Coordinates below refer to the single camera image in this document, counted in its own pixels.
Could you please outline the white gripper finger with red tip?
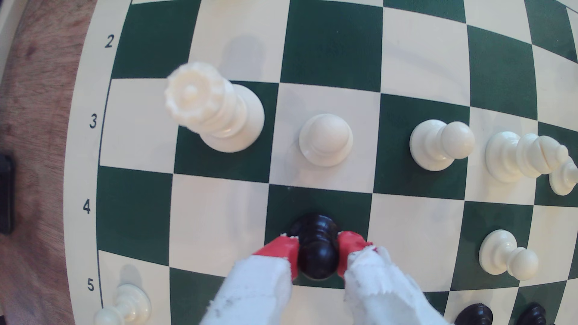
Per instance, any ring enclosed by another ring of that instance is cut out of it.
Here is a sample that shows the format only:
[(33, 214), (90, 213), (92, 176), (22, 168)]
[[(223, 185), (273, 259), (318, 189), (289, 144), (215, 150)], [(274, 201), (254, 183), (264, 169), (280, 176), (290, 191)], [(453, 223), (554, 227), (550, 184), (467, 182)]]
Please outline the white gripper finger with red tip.
[(201, 324), (280, 324), (298, 276), (299, 238), (281, 234), (238, 260)]
[(449, 324), (385, 247), (353, 231), (341, 231), (337, 242), (337, 273), (354, 324)]

